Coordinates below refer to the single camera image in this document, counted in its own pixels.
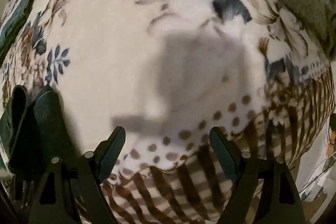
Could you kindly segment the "folded dark teal garment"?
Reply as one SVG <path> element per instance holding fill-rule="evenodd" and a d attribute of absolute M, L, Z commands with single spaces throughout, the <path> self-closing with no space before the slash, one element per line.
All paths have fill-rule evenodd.
<path fill-rule="evenodd" d="M 15 41 L 20 29 L 25 25 L 27 18 L 33 8 L 34 0 L 21 0 L 12 16 L 3 26 L 1 31 L 1 64 Z"/>

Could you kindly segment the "floral white brown blanket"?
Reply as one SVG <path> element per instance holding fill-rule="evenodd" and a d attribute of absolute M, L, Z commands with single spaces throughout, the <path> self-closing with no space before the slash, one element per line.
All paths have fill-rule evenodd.
<path fill-rule="evenodd" d="M 77 159 L 125 129 L 100 184 L 117 223 L 218 223 L 234 185 L 210 130 L 293 177 L 335 127 L 332 62 L 283 0 L 34 0 L 1 64 L 1 117 L 17 85 L 30 100 L 50 85 Z M 322 171 L 309 165 L 303 187 L 293 177 L 305 223 L 312 182 L 335 168 L 329 143 Z M 1 141 L 1 223 L 29 223 L 46 170 L 25 179 L 8 162 Z"/>

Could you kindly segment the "dark green pants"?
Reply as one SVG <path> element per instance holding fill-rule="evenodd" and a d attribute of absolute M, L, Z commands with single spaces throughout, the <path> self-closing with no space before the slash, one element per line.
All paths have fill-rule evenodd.
<path fill-rule="evenodd" d="M 23 178 L 42 174 L 58 157 L 69 169 L 76 165 L 76 151 L 68 135 L 59 97 L 46 85 L 34 100 L 17 85 L 1 117 L 1 141 L 9 158 L 8 169 Z"/>

